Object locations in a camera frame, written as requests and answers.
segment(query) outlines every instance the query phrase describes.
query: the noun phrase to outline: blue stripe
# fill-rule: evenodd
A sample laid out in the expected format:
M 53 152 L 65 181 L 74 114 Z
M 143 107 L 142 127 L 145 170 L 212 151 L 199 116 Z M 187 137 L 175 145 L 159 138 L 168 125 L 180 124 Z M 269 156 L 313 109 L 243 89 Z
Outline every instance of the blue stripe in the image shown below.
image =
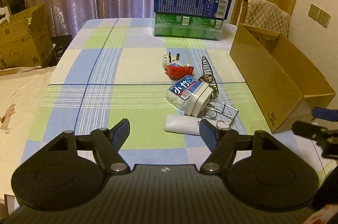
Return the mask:
M 75 131 L 75 129 L 76 129 L 77 120 L 78 120 L 79 115 L 80 115 L 80 110 L 81 110 L 81 106 L 82 106 L 82 103 L 83 103 L 83 99 L 85 98 L 86 91 L 87 91 L 87 88 L 88 88 L 88 84 L 89 84 L 90 78 L 91 78 L 91 76 L 92 76 L 94 67 L 95 67 L 95 65 L 96 65 L 96 63 L 97 63 L 97 60 L 99 59 L 99 57 L 100 57 L 100 55 L 101 55 L 101 52 L 102 52 L 102 50 L 103 50 L 103 48 L 104 48 L 104 45 L 106 44 L 106 42 L 107 42 L 107 40 L 108 40 L 108 37 L 110 36 L 110 33 L 112 32 L 112 30 L 113 30 L 113 28 L 114 28 L 114 26 L 116 25 L 116 23 L 117 23 L 118 20 L 119 20 L 119 19 L 116 20 L 116 22 L 114 23 L 112 29 L 110 29 L 109 34 L 108 34 L 106 40 L 104 41 L 104 43 L 103 43 L 103 45 L 102 45 L 102 48 L 101 48 L 101 50 L 100 50 L 100 53 L 99 53 L 99 55 L 97 55 L 96 60 L 95 60 L 95 62 L 94 62 L 94 64 L 93 64 L 92 70 L 91 70 L 91 72 L 90 72 L 90 74 L 89 74 L 89 78 L 88 78 L 88 81 L 87 81 L 87 84 L 86 84 L 86 89 L 84 90 L 84 95 L 82 96 L 81 103 L 80 103 L 80 107 L 79 107 L 79 110 L 78 110 L 78 112 L 77 112 L 77 117 L 76 117 L 75 125 L 74 125 L 74 131 Z

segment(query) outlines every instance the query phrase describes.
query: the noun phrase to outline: barcode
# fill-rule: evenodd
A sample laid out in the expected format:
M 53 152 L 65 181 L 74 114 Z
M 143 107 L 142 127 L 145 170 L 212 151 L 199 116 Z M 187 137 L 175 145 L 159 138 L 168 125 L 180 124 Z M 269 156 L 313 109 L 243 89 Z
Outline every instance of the barcode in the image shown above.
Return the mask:
M 225 11 L 228 6 L 227 0 L 219 0 L 216 18 L 218 19 L 224 19 Z
M 191 95 L 191 92 L 189 90 L 186 90 L 185 93 L 182 93 L 180 96 L 183 100 L 187 100 Z
M 189 17 L 184 17 L 183 16 L 182 25 L 187 26 L 188 24 L 189 24 Z
M 221 28 L 221 25 L 222 25 L 222 21 L 217 20 L 217 21 L 216 21 L 215 28 Z
M 39 59 L 37 57 L 33 58 L 33 64 L 36 64 L 39 62 Z

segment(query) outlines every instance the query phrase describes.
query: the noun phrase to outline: green box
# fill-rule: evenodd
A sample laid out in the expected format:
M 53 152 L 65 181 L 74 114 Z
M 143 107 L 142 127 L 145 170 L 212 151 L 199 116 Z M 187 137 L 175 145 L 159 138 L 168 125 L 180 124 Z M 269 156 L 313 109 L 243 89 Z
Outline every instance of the green box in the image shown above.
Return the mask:
M 155 14 L 154 36 L 217 40 L 223 20 L 175 14 Z

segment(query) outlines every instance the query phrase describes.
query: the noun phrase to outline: table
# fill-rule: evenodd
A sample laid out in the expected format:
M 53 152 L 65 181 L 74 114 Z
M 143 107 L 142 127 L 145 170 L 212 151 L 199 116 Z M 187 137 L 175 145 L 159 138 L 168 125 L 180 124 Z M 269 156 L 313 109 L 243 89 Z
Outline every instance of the table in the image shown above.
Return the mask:
M 89 20 L 75 36 L 52 75 L 26 141 L 22 161 L 64 130 L 89 134 L 112 128 L 122 118 L 131 123 L 131 133 L 120 154 L 133 168 L 142 164 L 196 164 L 210 151 L 199 136 L 163 130 L 168 114 L 183 114 L 165 99 L 174 83 L 164 73 L 162 57 L 180 53 L 183 63 L 202 74 L 206 56 L 219 85 L 219 99 L 237 108 L 233 129 L 252 135 L 269 131 L 258 104 L 229 56 L 236 27 L 224 25 L 220 41 L 153 36 L 153 19 L 115 18 Z M 291 131 L 274 135 L 307 161 L 322 181 L 336 163 L 321 158 L 312 141 Z M 90 151 L 79 151 L 93 160 Z M 236 160 L 251 154 L 243 151 Z

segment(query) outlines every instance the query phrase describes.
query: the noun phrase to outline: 361 logo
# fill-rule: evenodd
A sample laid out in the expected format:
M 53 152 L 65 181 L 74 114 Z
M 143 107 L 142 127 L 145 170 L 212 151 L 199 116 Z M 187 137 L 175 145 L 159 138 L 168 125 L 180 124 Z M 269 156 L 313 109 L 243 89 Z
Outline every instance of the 361 logo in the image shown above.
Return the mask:
M 268 113 L 268 117 L 270 119 L 270 122 L 271 122 L 272 126 L 274 126 L 274 122 L 277 120 L 275 114 L 273 112 Z

